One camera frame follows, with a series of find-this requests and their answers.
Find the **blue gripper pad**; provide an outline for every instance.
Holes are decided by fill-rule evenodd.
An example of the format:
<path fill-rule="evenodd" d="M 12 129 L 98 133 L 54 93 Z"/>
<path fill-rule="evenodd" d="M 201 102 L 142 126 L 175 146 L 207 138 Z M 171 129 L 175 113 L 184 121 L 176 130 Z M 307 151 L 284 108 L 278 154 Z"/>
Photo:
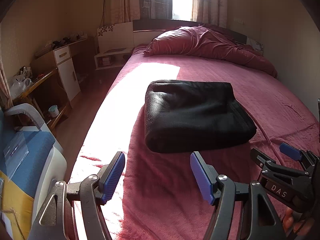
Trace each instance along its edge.
<path fill-rule="evenodd" d="M 192 153 L 190 156 L 190 166 L 193 175 L 196 178 L 202 197 L 208 201 L 210 205 L 212 205 L 215 200 L 213 196 L 212 184 L 210 183 L 207 174 L 205 173 L 194 153 Z"/>
<path fill-rule="evenodd" d="M 113 193 L 115 192 L 116 186 L 118 185 L 119 179 L 121 177 L 122 171 L 124 169 L 124 165 L 125 156 L 123 153 L 121 153 L 116 163 L 113 165 L 108 175 L 108 178 L 104 184 L 104 191 L 101 197 L 101 201 L 104 204 L 112 198 Z"/>
<path fill-rule="evenodd" d="M 280 149 L 280 152 L 287 155 L 291 159 L 293 159 L 295 161 L 301 161 L 302 156 L 301 156 L 298 149 L 296 149 L 286 143 L 280 144 L 279 149 Z"/>

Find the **folded black cloth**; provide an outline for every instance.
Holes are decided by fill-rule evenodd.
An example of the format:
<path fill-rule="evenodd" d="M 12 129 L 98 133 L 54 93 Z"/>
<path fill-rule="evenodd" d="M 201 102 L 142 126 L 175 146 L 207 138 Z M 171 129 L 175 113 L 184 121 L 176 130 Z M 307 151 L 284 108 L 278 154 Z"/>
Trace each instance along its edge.
<path fill-rule="evenodd" d="M 257 127 L 230 83 L 158 80 L 145 97 L 145 142 L 153 152 L 213 150 L 246 143 Z"/>

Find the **beige patterned curtain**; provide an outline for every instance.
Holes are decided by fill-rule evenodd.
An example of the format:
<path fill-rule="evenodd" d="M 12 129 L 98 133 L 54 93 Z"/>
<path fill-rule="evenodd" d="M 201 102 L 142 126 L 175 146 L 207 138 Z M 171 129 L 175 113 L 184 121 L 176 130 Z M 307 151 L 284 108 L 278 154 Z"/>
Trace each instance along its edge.
<path fill-rule="evenodd" d="M 111 24 L 140 19 L 139 0 L 111 0 Z"/>
<path fill-rule="evenodd" d="M 7 83 L 7 79 L 4 74 L 2 56 L 1 56 L 1 23 L 0 23 L 0 101 L 1 105 L 5 109 L 9 109 L 13 106 L 12 99 L 10 96 L 10 90 Z"/>
<path fill-rule="evenodd" d="M 193 0 L 191 20 L 227 27 L 227 0 Z"/>

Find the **chair armrest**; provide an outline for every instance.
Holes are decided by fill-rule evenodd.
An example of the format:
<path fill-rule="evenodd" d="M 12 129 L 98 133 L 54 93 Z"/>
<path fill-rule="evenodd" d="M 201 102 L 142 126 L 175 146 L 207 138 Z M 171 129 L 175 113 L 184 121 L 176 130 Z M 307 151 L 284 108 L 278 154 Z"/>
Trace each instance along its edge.
<path fill-rule="evenodd" d="M 18 106 L 11 107 L 7 111 L 4 112 L 4 115 L 15 115 L 15 114 L 25 114 L 28 116 L 36 127 L 40 130 L 42 125 L 44 124 L 44 120 L 39 112 L 30 104 L 21 104 Z"/>

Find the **wall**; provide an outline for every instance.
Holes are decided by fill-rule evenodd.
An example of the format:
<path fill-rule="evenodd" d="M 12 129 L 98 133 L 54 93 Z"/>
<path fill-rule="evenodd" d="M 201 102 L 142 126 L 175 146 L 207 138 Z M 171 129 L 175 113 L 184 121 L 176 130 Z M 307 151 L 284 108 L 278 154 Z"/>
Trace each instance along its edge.
<path fill-rule="evenodd" d="M 97 34 L 103 11 L 103 0 L 70 0 L 70 28 L 84 31 L 89 36 Z M 110 24 L 110 0 L 106 0 L 105 25 Z"/>
<path fill-rule="evenodd" d="M 319 119 L 320 33 L 299 0 L 262 0 L 261 42 L 279 80 Z"/>
<path fill-rule="evenodd" d="M 245 22 L 235 22 L 234 18 Z M 260 41 L 261 38 L 261 0 L 228 0 L 227 28 Z"/>
<path fill-rule="evenodd" d="M 48 40 L 69 33 L 68 0 L 16 0 L 2 21 L 4 71 L 13 76 L 29 66 L 34 53 Z"/>

